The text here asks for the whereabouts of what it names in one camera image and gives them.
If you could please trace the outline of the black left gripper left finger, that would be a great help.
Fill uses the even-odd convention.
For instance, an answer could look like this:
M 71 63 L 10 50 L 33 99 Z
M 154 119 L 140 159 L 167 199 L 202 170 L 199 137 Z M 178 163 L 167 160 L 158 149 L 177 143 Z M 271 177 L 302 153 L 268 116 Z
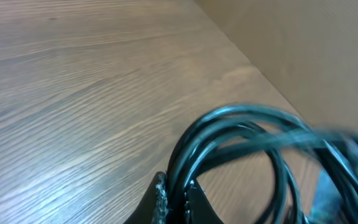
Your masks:
M 124 224 L 166 224 L 167 214 L 166 174 L 157 172 L 138 206 Z

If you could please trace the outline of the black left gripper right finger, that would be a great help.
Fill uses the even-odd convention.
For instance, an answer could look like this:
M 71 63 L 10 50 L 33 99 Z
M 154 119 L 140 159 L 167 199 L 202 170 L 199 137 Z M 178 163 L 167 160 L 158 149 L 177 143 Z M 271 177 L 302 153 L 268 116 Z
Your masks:
M 196 180 L 190 182 L 185 198 L 186 224 L 223 224 Z

